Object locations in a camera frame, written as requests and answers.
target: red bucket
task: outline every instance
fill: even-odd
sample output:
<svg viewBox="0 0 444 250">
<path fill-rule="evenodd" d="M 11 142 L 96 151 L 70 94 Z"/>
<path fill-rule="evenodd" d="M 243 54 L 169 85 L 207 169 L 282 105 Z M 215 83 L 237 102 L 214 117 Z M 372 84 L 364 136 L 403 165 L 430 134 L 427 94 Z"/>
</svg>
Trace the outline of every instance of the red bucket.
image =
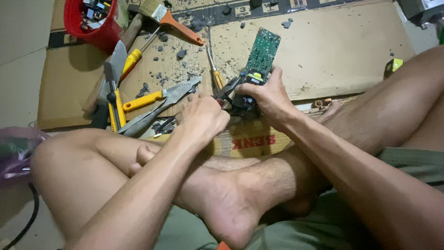
<svg viewBox="0 0 444 250">
<path fill-rule="evenodd" d="M 112 1 L 105 22 L 100 28 L 93 31 L 85 31 L 81 29 L 80 23 L 82 22 L 82 10 L 82 0 L 66 0 L 63 18 L 66 31 L 107 53 L 112 53 L 115 45 L 120 40 L 119 34 L 122 31 L 122 28 L 116 20 L 118 20 L 119 14 L 125 14 L 119 13 L 119 10 L 122 10 L 122 8 L 119 8 L 118 0 Z"/>
</svg>

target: wooden hammer handle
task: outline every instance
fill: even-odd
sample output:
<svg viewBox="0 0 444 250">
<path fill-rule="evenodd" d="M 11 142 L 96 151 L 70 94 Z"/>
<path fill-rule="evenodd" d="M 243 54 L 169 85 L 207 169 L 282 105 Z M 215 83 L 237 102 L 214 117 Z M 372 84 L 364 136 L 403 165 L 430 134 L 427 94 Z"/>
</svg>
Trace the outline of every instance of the wooden hammer handle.
<svg viewBox="0 0 444 250">
<path fill-rule="evenodd" d="M 125 34 L 120 38 L 120 40 L 125 45 L 127 52 L 130 49 L 131 45 L 134 42 L 134 39 L 137 36 L 137 33 L 140 30 L 140 27 L 142 26 L 142 14 L 135 15 L 133 21 L 131 22 L 131 25 L 126 30 Z M 109 62 L 111 59 L 111 56 L 109 56 L 106 61 Z M 103 78 L 105 77 L 105 73 L 102 72 L 99 79 L 94 85 L 94 88 L 92 89 L 91 93 L 89 94 L 88 98 L 86 99 L 86 102 L 84 103 L 82 110 L 85 111 L 87 114 L 91 114 L 96 109 L 96 102 L 97 97 L 99 96 L 99 89 L 100 84 L 102 83 Z"/>
</svg>

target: floor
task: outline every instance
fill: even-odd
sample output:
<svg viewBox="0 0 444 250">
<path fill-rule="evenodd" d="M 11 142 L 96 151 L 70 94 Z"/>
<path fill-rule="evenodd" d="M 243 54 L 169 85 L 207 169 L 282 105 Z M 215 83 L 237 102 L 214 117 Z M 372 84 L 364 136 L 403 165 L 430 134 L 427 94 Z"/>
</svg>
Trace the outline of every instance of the floor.
<svg viewBox="0 0 444 250">
<path fill-rule="evenodd" d="M 26 127 L 37 119 L 40 79 L 46 58 L 46 46 L 54 0 L 4 0 L 0 8 L 0 128 Z M 421 30 L 409 23 L 399 5 L 394 3 L 415 52 L 421 53 L 438 45 L 433 26 Z M 308 109 L 309 105 L 300 105 Z M 26 183 L 0 188 L 0 248 L 8 244 L 26 225 L 33 210 L 32 194 Z M 40 198 L 40 210 L 29 232 L 16 249 L 57 249 L 63 238 Z"/>
</svg>

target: hand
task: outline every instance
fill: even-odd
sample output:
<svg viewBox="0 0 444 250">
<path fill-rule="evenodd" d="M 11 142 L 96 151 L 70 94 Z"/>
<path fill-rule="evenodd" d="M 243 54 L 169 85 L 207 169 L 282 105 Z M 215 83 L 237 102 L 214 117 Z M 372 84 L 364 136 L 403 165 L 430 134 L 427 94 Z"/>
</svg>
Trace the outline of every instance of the hand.
<svg viewBox="0 0 444 250">
<path fill-rule="evenodd" d="M 230 115 L 210 96 L 190 94 L 188 101 L 185 110 L 176 115 L 177 128 L 207 145 L 225 129 Z"/>
<path fill-rule="evenodd" d="M 267 122 L 278 131 L 283 131 L 282 123 L 288 120 L 297 108 L 291 103 L 282 83 L 282 69 L 273 66 L 271 76 L 263 86 L 244 83 L 236 87 L 239 94 L 250 95 L 261 108 Z"/>
</svg>

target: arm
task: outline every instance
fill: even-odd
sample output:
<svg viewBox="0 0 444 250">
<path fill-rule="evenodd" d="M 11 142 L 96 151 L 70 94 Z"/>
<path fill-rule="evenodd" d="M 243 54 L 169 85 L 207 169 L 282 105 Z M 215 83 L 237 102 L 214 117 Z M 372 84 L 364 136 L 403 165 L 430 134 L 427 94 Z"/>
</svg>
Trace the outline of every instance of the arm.
<svg viewBox="0 0 444 250">
<path fill-rule="evenodd" d="M 93 216 L 67 249 L 152 249 L 171 202 L 196 155 L 230 116 L 211 97 L 198 98 L 165 146 Z"/>
<path fill-rule="evenodd" d="M 264 86 L 241 85 L 272 126 L 316 164 L 387 248 L 444 247 L 444 194 L 315 122 L 289 101 L 276 69 Z"/>
</svg>

